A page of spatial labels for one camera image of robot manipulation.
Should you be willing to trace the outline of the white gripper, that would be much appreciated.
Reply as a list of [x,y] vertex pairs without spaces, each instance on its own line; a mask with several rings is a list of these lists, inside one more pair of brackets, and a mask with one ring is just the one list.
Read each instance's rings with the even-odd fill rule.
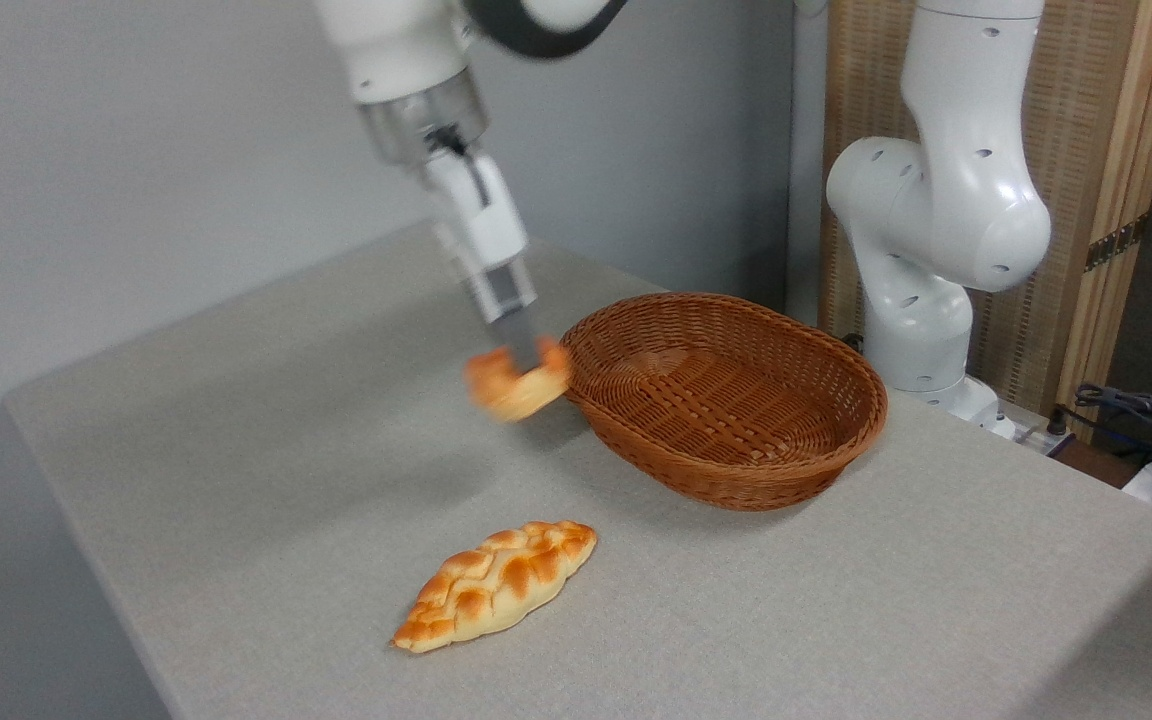
[[521,253],[526,232],[493,156],[440,152],[422,167],[435,233],[462,272],[483,323],[517,373],[541,364],[529,311],[535,287]]

